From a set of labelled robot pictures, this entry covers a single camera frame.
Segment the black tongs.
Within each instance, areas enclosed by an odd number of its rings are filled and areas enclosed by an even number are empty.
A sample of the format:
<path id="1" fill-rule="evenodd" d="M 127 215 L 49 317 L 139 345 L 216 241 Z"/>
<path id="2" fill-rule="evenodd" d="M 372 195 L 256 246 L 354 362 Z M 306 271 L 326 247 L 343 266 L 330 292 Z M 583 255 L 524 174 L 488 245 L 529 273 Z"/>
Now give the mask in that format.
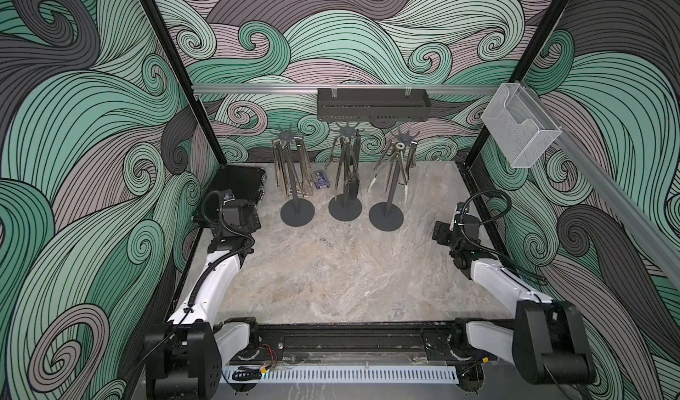
<path id="1" fill-rule="evenodd" d="M 359 194 L 359 154 L 361 153 L 361 136 L 357 135 L 351 146 L 350 155 L 350 179 L 348 181 L 348 194 L 351 199 L 356 199 Z"/>

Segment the steel tongs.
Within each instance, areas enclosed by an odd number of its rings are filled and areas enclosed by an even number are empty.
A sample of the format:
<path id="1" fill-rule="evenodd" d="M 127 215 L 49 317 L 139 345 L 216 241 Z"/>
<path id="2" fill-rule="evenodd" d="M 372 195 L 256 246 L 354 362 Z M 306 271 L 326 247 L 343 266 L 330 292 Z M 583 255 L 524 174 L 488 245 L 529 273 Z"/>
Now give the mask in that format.
<path id="1" fill-rule="evenodd" d="M 410 171 L 414 167 L 415 155 L 418 147 L 417 141 L 411 141 L 408 148 L 406 170 Z"/>
<path id="2" fill-rule="evenodd" d="M 386 145 L 384 150 L 382 151 L 382 154 L 380 155 L 379 159 L 376 161 L 373 171 L 378 171 L 384 160 L 386 159 L 388 153 L 391 151 L 392 148 L 392 143 L 389 143 Z"/>
<path id="3" fill-rule="evenodd" d="M 345 186 L 350 179 L 350 155 L 352 143 L 345 137 L 339 138 L 340 158 L 338 162 L 338 171 L 336 172 L 336 189 L 342 184 Z"/>
<path id="4" fill-rule="evenodd" d="M 330 150 L 329 150 L 329 158 L 328 158 L 326 164 L 324 164 L 324 169 L 328 169 L 329 166 L 330 166 L 330 165 L 333 163 L 333 161 L 334 161 L 335 152 L 336 152 L 336 147 L 338 146 L 338 139 L 339 139 L 339 137 L 336 136 L 336 137 L 333 139 L 333 141 L 332 141 L 332 145 L 331 145 L 331 148 L 330 148 Z"/>
<path id="5" fill-rule="evenodd" d="M 274 164 L 276 165 L 276 184 L 283 186 L 286 196 L 290 195 L 292 176 L 290 175 L 290 143 L 288 141 L 274 140 L 272 142 Z"/>
<path id="6" fill-rule="evenodd" d="M 306 150 L 305 140 L 302 136 L 295 136 L 294 141 L 296 143 L 297 151 L 299 152 L 301 190 L 304 196 L 313 196 L 313 192 L 315 192 L 315 183 L 312 180 L 313 171 Z"/>

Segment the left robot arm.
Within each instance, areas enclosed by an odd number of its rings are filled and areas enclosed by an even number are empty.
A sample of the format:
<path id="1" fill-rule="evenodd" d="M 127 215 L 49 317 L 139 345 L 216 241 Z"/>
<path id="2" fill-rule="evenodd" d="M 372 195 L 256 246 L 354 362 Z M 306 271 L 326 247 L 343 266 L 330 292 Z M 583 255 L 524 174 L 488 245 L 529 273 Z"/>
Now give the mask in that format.
<path id="1" fill-rule="evenodd" d="M 210 399 L 237 353 L 257 346 L 253 318 L 216 320 L 228 286 L 255 245 L 260 228 L 256 205 L 230 190 L 214 190 L 217 216 L 201 274 L 189 295 L 143 341 L 145 396 L 149 399 Z"/>

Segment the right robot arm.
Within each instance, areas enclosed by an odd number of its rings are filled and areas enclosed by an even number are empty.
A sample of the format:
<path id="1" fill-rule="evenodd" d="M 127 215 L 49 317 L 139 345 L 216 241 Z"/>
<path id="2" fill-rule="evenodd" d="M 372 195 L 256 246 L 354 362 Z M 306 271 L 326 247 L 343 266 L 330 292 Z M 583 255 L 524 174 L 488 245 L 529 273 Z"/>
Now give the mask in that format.
<path id="1" fill-rule="evenodd" d="M 574 304 L 539 292 L 499 251 L 479 240 L 483 220 L 469 213 L 478 198 L 456 206 L 451 222 L 437 221 L 432 238 L 448 247 L 454 265 L 491 293 L 514 318 L 508 323 L 458 320 L 453 349 L 467 357 L 487 353 L 515 366 L 532 385 L 587 385 L 597 371 L 584 318 Z"/>

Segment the grey utensil stand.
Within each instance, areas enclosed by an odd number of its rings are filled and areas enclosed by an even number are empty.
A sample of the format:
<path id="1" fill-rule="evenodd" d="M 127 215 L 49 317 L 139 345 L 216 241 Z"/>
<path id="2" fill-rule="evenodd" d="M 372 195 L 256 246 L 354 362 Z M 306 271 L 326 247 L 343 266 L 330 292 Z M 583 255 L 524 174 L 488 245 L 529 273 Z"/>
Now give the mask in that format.
<path id="1" fill-rule="evenodd" d="M 411 141 L 417 141 L 416 136 L 418 134 L 411 134 L 409 130 L 402 132 L 398 129 L 395 138 L 389 143 L 403 142 L 405 143 L 407 149 L 406 154 L 408 156 L 408 148 Z M 387 182 L 385 192 L 387 194 L 386 200 L 380 203 L 374 204 L 369 211 L 369 220 L 373 227 L 377 228 L 383 232 L 394 232 L 400 229 L 404 223 L 404 213 L 400 207 L 395 203 L 395 196 L 398 186 L 403 186 L 398 184 L 396 177 L 393 177 L 391 183 L 388 183 L 388 177 L 390 175 L 390 169 L 388 170 Z"/>
<path id="2" fill-rule="evenodd" d="M 361 191 L 361 180 L 359 179 L 361 133 L 358 125 L 351 125 L 349 122 L 344 125 L 338 123 L 329 161 L 325 165 L 328 168 L 334 162 L 335 157 L 338 159 L 334 184 L 336 194 L 329 202 L 329 213 L 334 219 L 342 222 L 353 221 L 362 212 L 362 204 L 359 200 L 359 191 Z"/>
<path id="3" fill-rule="evenodd" d="M 295 136 L 302 136 L 296 134 L 289 129 L 279 129 L 278 134 L 272 140 L 288 141 L 290 143 L 290 175 L 292 176 L 292 187 L 290 191 L 290 199 L 282 206 L 280 216 L 287 226 L 301 227 L 309 224 L 315 216 L 315 206 L 304 196 L 300 185 L 300 165 L 299 152 L 297 151 Z"/>

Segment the green tongs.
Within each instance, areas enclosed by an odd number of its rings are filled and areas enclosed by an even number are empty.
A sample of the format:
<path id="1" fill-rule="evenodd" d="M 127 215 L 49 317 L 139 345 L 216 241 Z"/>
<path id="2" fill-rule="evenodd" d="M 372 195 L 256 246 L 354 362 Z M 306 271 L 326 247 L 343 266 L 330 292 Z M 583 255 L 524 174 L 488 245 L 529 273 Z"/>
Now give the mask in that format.
<path id="1" fill-rule="evenodd" d="M 390 169 L 388 183 L 391 183 L 393 177 L 396 177 L 398 184 L 402 184 L 405 188 L 405 199 L 408 198 L 409 175 L 407 168 L 409 163 L 407 162 L 406 149 L 405 143 L 397 142 L 392 143 L 391 146 L 385 150 L 384 155 L 375 166 L 374 176 L 369 183 L 368 191 L 375 185 L 379 175 L 386 169 Z"/>

